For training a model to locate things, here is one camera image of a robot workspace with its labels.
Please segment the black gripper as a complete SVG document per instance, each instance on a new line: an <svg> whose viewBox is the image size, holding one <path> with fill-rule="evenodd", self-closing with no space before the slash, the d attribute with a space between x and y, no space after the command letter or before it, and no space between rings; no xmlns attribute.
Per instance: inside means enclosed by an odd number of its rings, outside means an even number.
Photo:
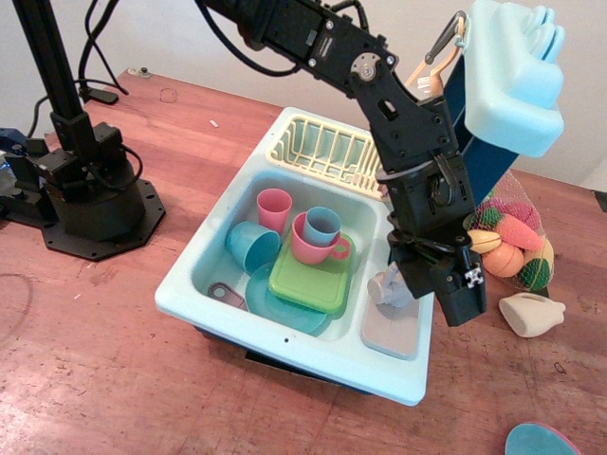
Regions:
<svg viewBox="0 0 607 455"><path fill-rule="evenodd" d="M434 293L450 327L484 314L485 276L463 229L474 200L462 156L437 155L408 170L382 169L377 181L392 204L391 259L413 295Z"/></svg>

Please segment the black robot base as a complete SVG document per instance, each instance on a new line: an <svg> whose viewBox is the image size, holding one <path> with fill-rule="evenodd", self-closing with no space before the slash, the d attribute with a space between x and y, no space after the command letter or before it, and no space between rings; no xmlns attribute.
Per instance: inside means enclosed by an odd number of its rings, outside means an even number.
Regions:
<svg viewBox="0 0 607 455"><path fill-rule="evenodd" d="M83 164L74 154L50 151L41 139L1 132L1 218L38 228L46 247L101 261L144 246L166 210L120 130L94 128L98 159Z"/></svg>

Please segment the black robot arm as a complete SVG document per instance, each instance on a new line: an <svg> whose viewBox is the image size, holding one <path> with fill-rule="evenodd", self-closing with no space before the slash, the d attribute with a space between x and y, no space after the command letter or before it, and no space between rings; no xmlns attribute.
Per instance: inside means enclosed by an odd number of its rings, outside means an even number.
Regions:
<svg viewBox="0 0 607 455"><path fill-rule="evenodd" d="M391 260L415 297L436 296L448 325L483 314L485 276L463 227L474 200L445 98L416 98L395 74L386 40L319 1L201 1L198 8L359 104L380 160L377 181L392 205Z"/></svg>

